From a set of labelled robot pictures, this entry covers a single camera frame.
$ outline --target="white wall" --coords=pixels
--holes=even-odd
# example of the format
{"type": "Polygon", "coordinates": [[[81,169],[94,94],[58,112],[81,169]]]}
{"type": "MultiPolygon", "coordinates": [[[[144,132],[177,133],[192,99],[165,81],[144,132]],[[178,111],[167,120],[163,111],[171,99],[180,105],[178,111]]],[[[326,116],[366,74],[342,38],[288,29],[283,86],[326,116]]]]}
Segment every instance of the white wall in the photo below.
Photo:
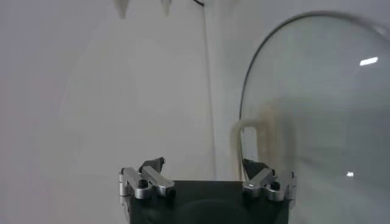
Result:
{"type": "Polygon", "coordinates": [[[125,223],[117,171],[215,176],[204,12],[0,2],[0,223],[125,223]]]}
{"type": "Polygon", "coordinates": [[[382,0],[206,0],[217,179],[233,179],[229,131],[238,120],[250,60],[272,29],[313,10],[348,12],[390,27],[389,7],[390,2],[382,0]]]}

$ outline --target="clear plastic dome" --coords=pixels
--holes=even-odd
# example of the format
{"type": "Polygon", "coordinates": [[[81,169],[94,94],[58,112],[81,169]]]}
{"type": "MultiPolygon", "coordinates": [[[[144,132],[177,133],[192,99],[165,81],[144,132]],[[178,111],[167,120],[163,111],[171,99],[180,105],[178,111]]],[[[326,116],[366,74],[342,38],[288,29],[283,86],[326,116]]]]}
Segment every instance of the clear plastic dome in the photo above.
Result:
{"type": "Polygon", "coordinates": [[[243,157],[295,171],[291,223],[390,220],[384,32],[348,16],[314,13],[281,25],[253,58],[241,119],[268,122],[274,137],[256,147],[254,130],[245,128],[243,157]]]}

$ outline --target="gray wall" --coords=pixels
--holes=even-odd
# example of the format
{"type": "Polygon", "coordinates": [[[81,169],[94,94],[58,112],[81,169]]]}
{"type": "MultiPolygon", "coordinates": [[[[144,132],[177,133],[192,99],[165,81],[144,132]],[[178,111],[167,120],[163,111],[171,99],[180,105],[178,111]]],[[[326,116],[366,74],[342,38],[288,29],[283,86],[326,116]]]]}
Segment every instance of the gray wall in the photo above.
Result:
{"type": "Polygon", "coordinates": [[[204,12],[174,1],[0,2],[0,223],[125,223],[117,171],[214,176],[204,12]]]}

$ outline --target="silver bracket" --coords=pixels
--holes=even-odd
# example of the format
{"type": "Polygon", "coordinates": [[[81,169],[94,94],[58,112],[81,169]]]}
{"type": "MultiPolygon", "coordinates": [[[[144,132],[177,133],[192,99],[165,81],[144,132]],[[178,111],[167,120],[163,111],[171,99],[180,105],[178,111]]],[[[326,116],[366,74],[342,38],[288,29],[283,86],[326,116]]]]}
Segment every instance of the silver bracket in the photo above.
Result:
{"type": "Polygon", "coordinates": [[[273,180],[272,169],[264,168],[251,180],[243,182],[243,191],[252,198],[257,198],[260,196],[261,188],[264,188],[266,184],[273,182],[273,180]]]}
{"type": "Polygon", "coordinates": [[[158,195],[163,197],[172,197],[175,195],[175,182],[167,180],[151,166],[143,167],[141,175],[156,187],[158,195]]]}
{"type": "Polygon", "coordinates": [[[289,200],[289,207],[295,206],[297,177],[293,172],[282,172],[276,179],[266,185],[267,199],[270,201],[289,200]]]}
{"type": "Polygon", "coordinates": [[[119,196],[126,197],[132,193],[137,199],[146,199],[152,196],[152,185],[132,167],[123,168],[119,172],[119,196]]]}

